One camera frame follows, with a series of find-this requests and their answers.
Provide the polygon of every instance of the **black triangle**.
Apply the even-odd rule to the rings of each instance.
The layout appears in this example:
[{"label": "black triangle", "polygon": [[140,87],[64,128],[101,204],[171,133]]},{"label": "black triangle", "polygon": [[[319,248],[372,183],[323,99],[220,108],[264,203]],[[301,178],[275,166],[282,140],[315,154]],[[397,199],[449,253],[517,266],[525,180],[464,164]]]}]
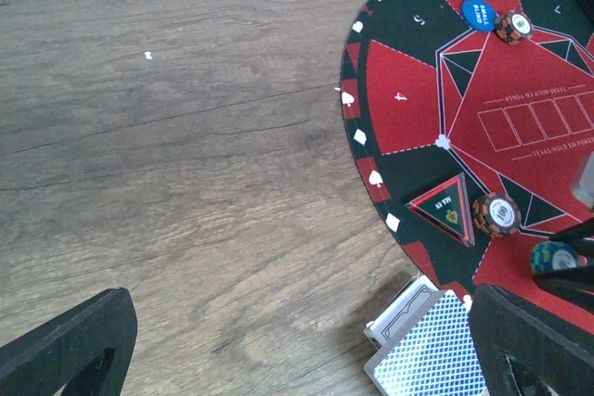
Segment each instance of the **black triangle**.
[{"label": "black triangle", "polygon": [[407,207],[467,246],[474,246],[464,173],[410,200]]},{"label": "black triangle", "polygon": [[530,211],[525,219],[525,225],[530,226],[555,217],[561,217],[564,214],[565,212],[561,209],[556,208],[552,204],[548,204],[537,196],[533,196],[532,203],[530,203]]},{"label": "black triangle", "polygon": [[520,185],[514,183],[510,179],[506,178],[505,176],[499,176],[501,183],[505,187],[506,192],[508,195],[513,199],[518,208],[520,208],[520,214],[522,218],[526,216],[528,212],[528,206],[530,206],[530,200],[532,199],[532,192],[524,189]]},{"label": "black triangle", "polygon": [[466,94],[468,84],[471,82],[472,74],[455,65],[452,61],[448,60],[447,57],[444,57],[444,60],[450,74],[452,75],[452,78],[454,79],[454,83],[460,92],[460,96],[464,96]]},{"label": "black triangle", "polygon": [[476,63],[479,61],[481,56],[481,50],[477,51],[465,51],[464,53],[455,53],[453,55],[444,55],[444,57],[452,62],[460,65],[463,69],[470,72],[476,68]]},{"label": "black triangle", "polygon": [[569,47],[569,54],[567,55],[567,62],[569,62],[570,64],[575,65],[580,70],[583,70],[586,73],[592,74],[592,72],[588,68],[588,65],[586,65],[586,62],[584,62],[584,59],[582,59],[582,57],[580,56],[580,54],[575,49],[573,43]]},{"label": "black triangle", "polygon": [[353,66],[353,62],[351,62],[351,57],[346,50],[344,50],[344,54],[342,56],[342,79],[354,79],[356,78],[356,70]]},{"label": "black triangle", "polygon": [[569,46],[569,41],[558,41],[558,42],[545,42],[541,44],[548,49],[548,51],[555,53],[557,56],[562,57],[565,59],[567,55],[567,47]]}]

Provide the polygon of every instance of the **triangular dealer button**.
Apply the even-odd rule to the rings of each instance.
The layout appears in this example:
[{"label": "triangular dealer button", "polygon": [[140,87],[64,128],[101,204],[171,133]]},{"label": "triangular dealer button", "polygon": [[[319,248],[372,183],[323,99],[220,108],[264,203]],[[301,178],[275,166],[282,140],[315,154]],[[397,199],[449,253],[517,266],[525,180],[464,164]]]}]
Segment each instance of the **triangular dealer button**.
[{"label": "triangular dealer button", "polygon": [[464,173],[411,199],[407,207],[451,235],[464,246],[474,246],[471,206]]}]

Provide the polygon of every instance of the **poker mat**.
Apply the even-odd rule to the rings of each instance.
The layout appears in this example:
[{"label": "poker mat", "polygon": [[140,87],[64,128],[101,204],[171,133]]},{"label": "poker mat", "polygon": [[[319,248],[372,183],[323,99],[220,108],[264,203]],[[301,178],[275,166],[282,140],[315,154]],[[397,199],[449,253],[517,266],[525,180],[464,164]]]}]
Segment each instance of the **poker mat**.
[{"label": "poker mat", "polygon": [[[471,28],[465,0],[368,0],[343,52],[345,129],[372,202],[415,264],[442,289],[500,285],[594,332],[594,316],[539,289],[533,247],[582,222],[571,192],[594,149],[594,25],[575,0],[485,0],[521,10],[534,35],[517,45]],[[407,203],[463,173],[468,201],[507,193],[519,232],[471,225],[466,247]]]}]

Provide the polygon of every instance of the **wooden floor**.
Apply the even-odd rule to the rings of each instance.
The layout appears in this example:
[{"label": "wooden floor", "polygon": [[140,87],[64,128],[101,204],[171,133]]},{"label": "wooden floor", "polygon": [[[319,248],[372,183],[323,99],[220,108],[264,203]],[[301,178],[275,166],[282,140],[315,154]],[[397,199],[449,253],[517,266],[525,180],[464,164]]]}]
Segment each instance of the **wooden floor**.
[{"label": "wooden floor", "polygon": [[127,287],[125,395],[379,394],[416,268],[334,90],[365,1],[0,0],[0,343]]}]

